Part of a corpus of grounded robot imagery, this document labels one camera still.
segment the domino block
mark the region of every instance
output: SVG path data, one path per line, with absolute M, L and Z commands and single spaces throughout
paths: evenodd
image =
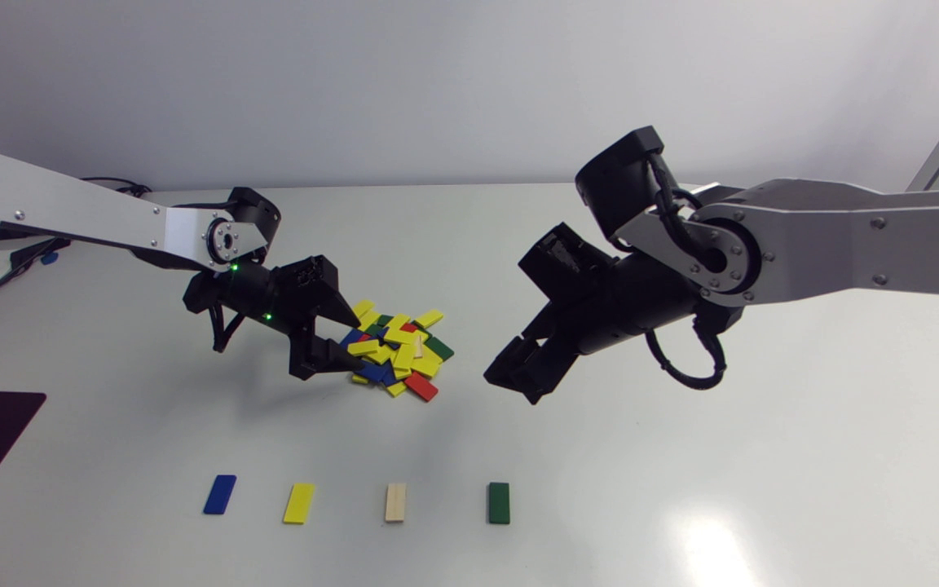
M 372 324 L 376 324 L 376 320 L 379 320 L 380 313 L 376 311 L 366 311 L 364 316 L 361 316 L 361 325 L 358 326 L 358 330 L 368 331 L 368 327 Z
M 425 345 L 425 348 L 428 348 L 432 350 L 433 352 L 437 353 L 437 356 L 440 357 L 440 360 L 450 360 L 450 358 L 455 356 L 455 351 L 448 348 L 446 343 L 440 342 L 439 338 L 430 337 L 427 339 L 427 341 L 424 341 L 423 343 Z
M 306 523 L 306 516 L 310 513 L 310 502 L 313 501 L 313 498 L 314 486 L 312 483 L 295 483 L 292 486 L 292 493 L 288 497 L 288 505 L 284 508 L 283 523 Z
M 424 315 L 418 316 L 415 319 L 415 324 L 419 324 L 422 328 L 429 328 L 440 322 L 443 317 L 444 314 L 441 311 L 428 311 Z
M 347 334 L 346 337 L 339 342 L 339 346 L 346 348 L 347 345 L 350 345 L 353 342 L 360 342 L 362 337 L 366 337 L 364 332 L 361 332 L 358 329 L 353 329 L 350 331 L 350 334 Z
M 437 387 L 433 387 L 433 383 L 428 382 L 418 373 L 412 373 L 403 382 L 407 384 L 409 390 L 415 391 L 415 395 L 425 401 L 430 401 L 437 396 Z
M 509 483 L 487 484 L 487 523 L 509 523 Z
M 417 358 L 411 361 L 411 369 L 412 371 L 417 371 L 432 379 L 437 375 L 437 371 L 440 370 L 440 361 L 428 360 L 428 358 L 425 357 Z
M 391 396 L 398 397 L 408 390 L 408 386 L 405 384 L 405 382 L 396 382 L 392 384 L 392 386 L 387 386 L 386 390 L 389 391 Z
M 354 342 L 346 347 L 346 352 L 353 356 L 366 356 L 379 351 L 379 341 Z
M 234 483 L 237 482 L 237 475 L 216 475 L 212 490 L 209 491 L 209 498 L 205 499 L 205 508 L 201 512 L 213 516 L 223 515 L 223 512 L 227 510 L 227 503 L 231 501 Z
M 376 307 L 376 303 L 372 300 L 361 300 L 354 306 L 354 316 L 361 317 L 366 315 L 370 309 Z
M 407 497 L 407 483 L 389 483 L 386 486 L 386 514 L 383 519 L 388 523 L 402 523 Z
M 401 345 L 394 357 L 394 369 L 410 369 L 415 360 L 415 346 Z

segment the table surface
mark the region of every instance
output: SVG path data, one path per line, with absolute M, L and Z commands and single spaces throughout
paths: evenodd
M 573 186 L 263 192 L 271 264 L 324 254 L 350 303 L 447 312 L 439 396 L 300 382 L 257 324 L 213 353 L 189 272 L 72 245 L 0 293 L 0 390 L 48 394 L 0 467 L 4 586 L 939 584 L 939 297 L 750 308 L 715 390 L 637 339 L 531 406 L 482 373 L 544 303 L 519 257 L 562 220 L 601 241 Z M 708 368 L 689 323 L 660 334 Z M 220 473 L 230 506 L 204 516 Z M 486 523 L 493 480 L 508 527 Z M 292 483 L 317 487 L 301 527 Z

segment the blue object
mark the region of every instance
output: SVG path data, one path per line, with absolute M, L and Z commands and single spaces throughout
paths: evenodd
M 205 509 L 202 512 L 216 516 L 223 515 L 227 510 L 227 502 L 231 500 L 231 491 L 237 483 L 237 475 L 216 475 L 216 483 L 212 483 L 209 499 L 205 499 Z
M 361 332 L 358 329 L 351 330 L 350 334 L 347 334 L 346 338 L 343 338 L 342 341 L 339 342 L 339 346 L 342 346 L 342 348 L 346 349 L 346 347 L 351 345 L 351 343 L 360 341 L 363 335 L 364 332 Z
M 383 380 L 383 376 L 386 374 L 386 368 L 381 364 L 372 364 L 366 360 L 362 360 L 361 364 L 364 365 L 360 371 L 355 371 L 361 377 L 368 379 L 372 383 L 378 383 Z

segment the black cable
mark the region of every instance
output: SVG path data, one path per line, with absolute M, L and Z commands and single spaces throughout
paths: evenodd
M 659 361 L 659 365 L 664 372 L 667 372 L 678 382 L 690 387 L 690 389 L 711 390 L 722 382 L 723 372 L 727 369 L 726 357 L 723 356 L 723 346 L 720 345 L 720 339 L 715 334 L 702 332 L 697 328 L 694 328 L 694 333 L 698 335 L 701 346 L 704 346 L 705 350 L 708 351 L 708 355 L 712 357 L 712 375 L 708 377 L 692 377 L 673 367 L 672 361 L 664 356 L 662 346 L 659 345 L 659 338 L 657 338 L 654 330 L 648 330 L 645 337 L 647 338 L 647 346 L 651 349 L 651 354 L 655 356 L 655 360 Z

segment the robotic arm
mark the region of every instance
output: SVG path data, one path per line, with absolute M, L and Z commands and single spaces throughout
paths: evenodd
M 848 183 L 775 179 L 749 189 L 680 189 L 651 126 L 594 157 L 575 178 L 611 257 L 559 224 L 519 266 L 549 298 L 485 372 L 532 404 L 578 356 L 644 334 L 664 371 L 696 389 L 720 382 L 718 335 L 745 306 L 851 287 L 939 294 L 939 191 L 882 194 Z M 683 217 L 683 208 L 691 208 Z M 714 360 L 691 377 L 655 330 L 694 316 Z
M 358 324 L 335 265 L 314 256 L 263 266 L 279 224 L 276 206 L 249 188 L 235 188 L 223 203 L 168 207 L 0 155 L 0 235 L 118 246 L 156 267 L 198 271 L 183 303 L 209 312 L 217 352 L 251 319 L 289 338 L 289 371 L 298 378 L 360 369 L 360 360 L 314 333 L 317 316 Z M 224 306 L 237 312 L 225 327 Z

